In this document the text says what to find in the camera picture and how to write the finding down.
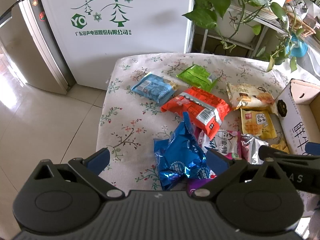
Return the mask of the silver foil snack bag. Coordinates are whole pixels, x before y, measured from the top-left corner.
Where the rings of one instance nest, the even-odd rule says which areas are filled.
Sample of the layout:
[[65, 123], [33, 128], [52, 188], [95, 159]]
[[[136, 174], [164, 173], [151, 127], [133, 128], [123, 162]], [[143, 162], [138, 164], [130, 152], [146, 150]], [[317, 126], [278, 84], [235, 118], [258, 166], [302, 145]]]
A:
[[240, 141], [241, 156], [247, 160], [248, 163], [260, 165], [264, 162], [259, 158], [259, 148], [261, 146], [269, 146], [268, 142], [265, 142], [251, 134], [240, 134]]

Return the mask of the golden yellow snack pack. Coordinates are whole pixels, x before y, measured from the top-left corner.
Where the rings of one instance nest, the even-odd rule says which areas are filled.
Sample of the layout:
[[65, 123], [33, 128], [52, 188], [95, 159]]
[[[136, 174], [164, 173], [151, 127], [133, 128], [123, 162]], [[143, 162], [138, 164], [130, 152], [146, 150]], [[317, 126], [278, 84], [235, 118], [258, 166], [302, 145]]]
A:
[[278, 144], [272, 144], [271, 145], [272, 148], [276, 149], [276, 150], [280, 150], [283, 151], [287, 154], [289, 154], [289, 148], [287, 146], [287, 143], [284, 139], [281, 139], [281, 141]]

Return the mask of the pink white snack bag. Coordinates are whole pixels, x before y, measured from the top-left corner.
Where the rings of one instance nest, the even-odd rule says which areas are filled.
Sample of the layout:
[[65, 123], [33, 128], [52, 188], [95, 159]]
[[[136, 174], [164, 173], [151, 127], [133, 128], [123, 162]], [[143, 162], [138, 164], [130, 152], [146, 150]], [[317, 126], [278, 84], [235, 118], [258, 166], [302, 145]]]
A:
[[204, 153], [213, 149], [228, 159], [241, 159], [241, 133], [220, 129], [213, 139], [210, 139], [204, 131], [199, 133], [197, 139]]

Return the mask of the yellow waffle snack pack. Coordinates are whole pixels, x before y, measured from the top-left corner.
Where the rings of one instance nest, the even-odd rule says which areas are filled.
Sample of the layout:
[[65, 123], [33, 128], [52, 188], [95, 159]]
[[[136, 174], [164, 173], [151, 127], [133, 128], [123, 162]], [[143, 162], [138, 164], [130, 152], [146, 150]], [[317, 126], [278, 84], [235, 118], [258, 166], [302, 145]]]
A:
[[241, 125], [244, 134], [251, 134], [262, 140], [277, 137], [272, 119], [267, 110], [252, 111], [241, 109]]

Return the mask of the purple snack bag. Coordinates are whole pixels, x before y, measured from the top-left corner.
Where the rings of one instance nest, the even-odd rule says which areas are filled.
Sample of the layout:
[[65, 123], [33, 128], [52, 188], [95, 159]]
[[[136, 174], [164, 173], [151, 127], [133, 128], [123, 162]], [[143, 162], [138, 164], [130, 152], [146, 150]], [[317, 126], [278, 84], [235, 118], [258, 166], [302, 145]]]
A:
[[187, 182], [186, 191], [189, 196], [192, 195], [192, 193], [201, 188], [206, 183], [210, 182], [212, 179], [189, 179]]

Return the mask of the dark blue foil snack bag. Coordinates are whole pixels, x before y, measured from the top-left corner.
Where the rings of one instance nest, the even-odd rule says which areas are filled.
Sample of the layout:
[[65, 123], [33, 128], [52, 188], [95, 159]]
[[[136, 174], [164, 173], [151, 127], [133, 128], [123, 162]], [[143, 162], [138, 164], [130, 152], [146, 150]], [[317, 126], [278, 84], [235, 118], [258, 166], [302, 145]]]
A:
[[168, 139], [153, 140], [156, 168], [163, 191], [169, 191], [187, 179], [207, 180], [217, 177], [209, 168], [194, 131], [189, 114], [184, 112], [183, 121]]

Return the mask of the cardboard milk box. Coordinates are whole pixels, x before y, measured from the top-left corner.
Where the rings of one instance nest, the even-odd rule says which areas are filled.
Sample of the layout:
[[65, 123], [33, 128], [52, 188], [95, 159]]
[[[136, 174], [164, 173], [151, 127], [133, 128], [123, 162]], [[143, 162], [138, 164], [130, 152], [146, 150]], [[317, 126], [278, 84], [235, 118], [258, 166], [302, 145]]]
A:
[[307, 155], [307, 144], [319, 143], [319, 85], [290, 80], [276, 107], [289, 152]]

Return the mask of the cream bread snack bag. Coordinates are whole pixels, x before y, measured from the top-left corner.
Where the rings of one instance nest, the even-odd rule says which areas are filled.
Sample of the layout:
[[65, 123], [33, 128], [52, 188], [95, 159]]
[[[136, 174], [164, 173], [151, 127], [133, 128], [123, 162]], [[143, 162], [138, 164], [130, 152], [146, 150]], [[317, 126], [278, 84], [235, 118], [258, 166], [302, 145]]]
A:
[[237, 109], [265, 110], [274, 104], [274, 98], [264, 87], [253, 86], [246, 83], [226, 85], [230, 106]]

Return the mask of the orange red snack bag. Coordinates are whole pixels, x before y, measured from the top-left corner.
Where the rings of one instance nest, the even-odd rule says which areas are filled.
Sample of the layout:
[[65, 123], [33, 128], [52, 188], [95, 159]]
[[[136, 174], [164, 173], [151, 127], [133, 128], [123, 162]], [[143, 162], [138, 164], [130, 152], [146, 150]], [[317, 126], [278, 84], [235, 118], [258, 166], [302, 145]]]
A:
[[225, 100], [214, 94], [190, 87], [161, 106], [161, 111], [169, 111], [179, 116], [187, 112], [190, 122], [212, 140], [232, 109]]

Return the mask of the green snack pack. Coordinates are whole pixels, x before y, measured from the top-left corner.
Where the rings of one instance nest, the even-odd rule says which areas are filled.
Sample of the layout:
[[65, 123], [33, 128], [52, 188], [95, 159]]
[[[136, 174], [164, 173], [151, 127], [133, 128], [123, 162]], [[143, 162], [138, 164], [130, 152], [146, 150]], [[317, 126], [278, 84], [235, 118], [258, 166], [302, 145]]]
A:
[[218, 81], [218, 78], [214, 74], [197, 64], [187, 67], [176, 77], [190, 86], [200, 88], [209, 93]]

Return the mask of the light blue cookie pack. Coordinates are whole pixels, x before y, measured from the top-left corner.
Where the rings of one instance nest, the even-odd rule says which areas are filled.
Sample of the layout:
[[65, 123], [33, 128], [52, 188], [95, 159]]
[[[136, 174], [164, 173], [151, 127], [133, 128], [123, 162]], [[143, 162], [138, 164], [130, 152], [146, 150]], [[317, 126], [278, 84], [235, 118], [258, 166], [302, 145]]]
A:
[[162, 106], [176, 92], [178, 85], [168, 79], [148, 73], [131, 90]]

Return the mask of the floral tablecloth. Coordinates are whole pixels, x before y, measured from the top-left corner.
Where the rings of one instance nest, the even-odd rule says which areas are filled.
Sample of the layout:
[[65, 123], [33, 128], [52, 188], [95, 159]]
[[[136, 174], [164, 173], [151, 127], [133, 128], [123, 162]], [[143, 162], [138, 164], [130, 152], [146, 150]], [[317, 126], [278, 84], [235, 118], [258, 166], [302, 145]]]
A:
[[319, 84], [311, 73], [298, 68], [292, 71], [289, 62], [268, 70], [264, 61], [213, 54], [144, 54], [119, 59], [112, 72], [100, 118], [97, 148], [107, 148], [110, 163], [100, 176], [110, 184], [130, 190], [161, 189], [153, 153], [155, 139], [168, 139], [181, 122], [171, 112], [161, 112], [154, 101], [132, 91], [146, 74], [171, 80], [184, 91], [188, 86], [177, 75], [198, 64], [218, 82], [212, 93], [227, 100], [226, 85], [247, 83], [264, 87], [276, 98], [291, 79]]

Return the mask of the white square planter pot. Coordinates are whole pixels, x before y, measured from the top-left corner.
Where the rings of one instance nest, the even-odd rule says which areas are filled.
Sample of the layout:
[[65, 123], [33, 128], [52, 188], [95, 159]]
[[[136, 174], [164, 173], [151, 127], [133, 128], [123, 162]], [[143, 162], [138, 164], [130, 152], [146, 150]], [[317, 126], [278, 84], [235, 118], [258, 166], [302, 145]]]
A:
[[240, 23], [241, 16], [244, 20], [250, 14], [246, 10], [242, 14], [241, 7], [231, 4], [223, 17], [217, 17], [217, 29], [219, 33], [224, 38], [231, 38], [232, 41], [249, 46], [263, 30], [262, 24], [255, 20], [248, 23]]

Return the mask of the wicker basket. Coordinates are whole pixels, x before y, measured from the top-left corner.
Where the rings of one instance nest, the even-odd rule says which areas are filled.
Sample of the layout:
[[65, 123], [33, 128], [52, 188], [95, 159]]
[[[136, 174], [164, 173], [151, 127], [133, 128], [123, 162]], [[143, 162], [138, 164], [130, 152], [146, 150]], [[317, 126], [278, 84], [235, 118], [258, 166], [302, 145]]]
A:
[[319, 23], [310, 13], [309, 9], [304, 4], [299, 4], [297, 6], [285, 4], [285, 9], [290, 22], [290, 28], [305, 38], [316, 34], [319, 29]]

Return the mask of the white refrigerator with logo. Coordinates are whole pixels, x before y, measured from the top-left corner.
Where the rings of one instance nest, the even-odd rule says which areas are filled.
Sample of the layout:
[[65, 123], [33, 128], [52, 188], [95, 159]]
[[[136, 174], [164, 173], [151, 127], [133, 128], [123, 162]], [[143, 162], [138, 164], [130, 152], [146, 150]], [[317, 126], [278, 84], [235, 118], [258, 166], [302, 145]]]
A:
[[19, 0], [27, 28], [63, 89], [106, 89], [116, 61], [187, 53], [194, 0]]

